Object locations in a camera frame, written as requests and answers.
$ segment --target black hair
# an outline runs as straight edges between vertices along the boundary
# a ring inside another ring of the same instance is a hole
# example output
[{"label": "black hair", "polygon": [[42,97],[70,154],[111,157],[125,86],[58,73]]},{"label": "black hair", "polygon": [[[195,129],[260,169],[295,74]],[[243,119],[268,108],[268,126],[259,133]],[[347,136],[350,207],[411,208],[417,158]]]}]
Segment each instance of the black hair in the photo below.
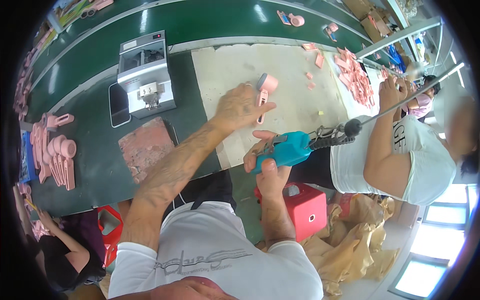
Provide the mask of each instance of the black hair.
[{"label": "black hair", "polygon": [[[428,83],[432,82],[437,76],[435,75],[428,75],[423,77],[423,85],[427,85]],[[440,91],[440,83],[437,83],[433,87],[433,94],[436,95]]]},{"label": "black hair", "polygon": [[480,158],[480,110],[478,107],[478,104],[476,104],[476,107],[474,108],[475,111],[475,119],[474,119],[474,127],[472,129],[472,139],[474,141],[477,141],[477,149],[475,151],[472,151],[466,155],[463,156],[463,163],[462,166],[460,167],[460,171],[462,173],[462,176],[465,173],[469,174],[477,174],[479,172],[479,158]]}]

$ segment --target woman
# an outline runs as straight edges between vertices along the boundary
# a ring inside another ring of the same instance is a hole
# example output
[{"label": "woman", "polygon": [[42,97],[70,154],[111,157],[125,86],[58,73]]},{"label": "woman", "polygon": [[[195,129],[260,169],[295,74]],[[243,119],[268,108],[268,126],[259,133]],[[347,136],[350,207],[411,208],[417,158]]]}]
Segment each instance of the woman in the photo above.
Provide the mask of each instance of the woman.
[{"label": "woman", "polygon": [[98,228],[97,210],[62,217],[57,225],[46,211],[38,213],[52,236],[38,241],[45,257],[45,272],[56,291],[74,290],[105,276],[105,246]]},{"label": "woman", "polygon": [[[435,75],[425,76],[423,85],[428,85],[430,82],[435,80],[435,78],[437,78],[437,76]],[[410,94],[412,93],[411,85],[409,82],[406,82],[406,85],[408,90],[408,96],[410,96]],[[430,112],[430,110],[432,110],[433,98],[435,98],[435,95],[439,91],[440,91],[440,83],[437,83],[436,85],[429,88],[422,94],[416,96],[412,100],[402,105],[401,107],[402,118],[408,114],[408,115],[415,116],[420,122],[424,123],[425,115],[427,115]]]},{"label": "woman", "polygon": [[[380,84],[380,112],[407,96],[405,82],[397,79],[396,83],[400,90],[391,77]],[[365,124],[351,144],[313,151],[293,166],[289,180],[428,205],[452,183],[460,161],[462,173],[478,172],[480,126],[478,107],[471,97],[453,115],[446,141],[416,117],[394,120],[394,114],[395,110]],[[369,118],[357,117],[360,121]],[[247,172],[255,167],[255,153],[274,133],[254,131],[253,135],[262,140],[244,157]]]}]

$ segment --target man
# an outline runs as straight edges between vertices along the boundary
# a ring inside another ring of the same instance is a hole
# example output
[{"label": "man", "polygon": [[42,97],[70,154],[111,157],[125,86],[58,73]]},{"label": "man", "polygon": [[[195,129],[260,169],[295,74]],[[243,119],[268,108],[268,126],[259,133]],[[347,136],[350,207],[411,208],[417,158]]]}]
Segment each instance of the man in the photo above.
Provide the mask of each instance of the man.
[{"label": "man", "polygon": [[[430,82],[432,82],[435,78],[437,78],[437,76],[435,75],[425,76],[423,85],[430,84]],[[412,93],[411,85],[409,82],[406,82],[406,84],[408,89],[407,97],[409,97]],[[417,97],[413,98],[409,102],[402,105],[402,113],[401,113],[402,118],[407,114],[414,115],[420,122],[423,123],[425,120],[425,115],[428,114],[430,110],[432,110],[433,98],[435,98],[435,95],[439,91],[440,91],[440,83],[437,83],[436,85],[429,88],[422,94],[418,95]]]},{"label": "man", "polygon": [[[303,248],[282,196],[290,167],[262,163],[262,226],[268,253],[245,237],[228,202],[165,209],[207,155],[234,130],[276,107],[254,105],[250,84],[222,96],[216,114],[157,163],[135,194],[123,226],[108,296],[119,299],[321,299],[322,283]],[[256,146],[261,147],[265,141]]]}]

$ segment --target white t-shirt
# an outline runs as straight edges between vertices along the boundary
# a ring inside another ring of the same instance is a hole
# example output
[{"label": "white t-shirt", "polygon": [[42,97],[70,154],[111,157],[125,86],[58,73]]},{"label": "white t-shirt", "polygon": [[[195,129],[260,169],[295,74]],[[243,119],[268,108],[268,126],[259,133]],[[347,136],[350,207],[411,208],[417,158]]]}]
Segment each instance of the white t-shirt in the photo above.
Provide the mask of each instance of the white t-shirt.
[{"label": "white t-shirt", "polygon": [[[368,116],[356,119],[365,121]],[[363,178],[367,147],[375,120],[363,126],[355,142],[333,146],[330,151],[332,181],[339,192],[389,195],[369,185]],[[407,115],[393,123],[394,154],[410,153],[411,170],[401,200],[411,204],[429,205],[452,183],[456,165],[438,134],[429,125]]]},{"label": "white t-shirt", "polygon": [[240,300],[316,299],[322,282],[303,248],[294,241],[264,253],[248,241],[230,204],[203,202],[173,210],[160,231],[158,254],[140,244],[118,245],[109,298],[201,276]]}]

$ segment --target tattooed arm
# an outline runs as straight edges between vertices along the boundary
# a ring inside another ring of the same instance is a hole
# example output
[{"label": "tattooed arm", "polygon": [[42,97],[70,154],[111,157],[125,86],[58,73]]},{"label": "tattooed arm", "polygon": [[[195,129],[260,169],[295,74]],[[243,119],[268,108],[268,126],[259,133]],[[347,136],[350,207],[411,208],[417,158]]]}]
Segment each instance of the tattooed arm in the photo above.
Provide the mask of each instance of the tattooed arm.
[{"label": "tattooed arm", "polygon": [[120,242],[158,251],[163,213],[200,164],[234,130],[252,124],[276,107],[273,102],[257,107],[254,97],[249,84],[228,91],[220,98],[215,116],[153,167],[133,198]]},{"label": "tattooed arm", "polygon": [[[276,134],[267,130],[255,130],[253,136],[261,139],[243,158],[245,171],[250,173],[256,165],[258,151]],[[273,159],[262,163],[262,172],[257,175],[257,186],[262,194],[262,226],[267,249],[283,240],[295,241],[295,227],[288,215],[283,199],[283,188],[292,167],[277,167]]]}]

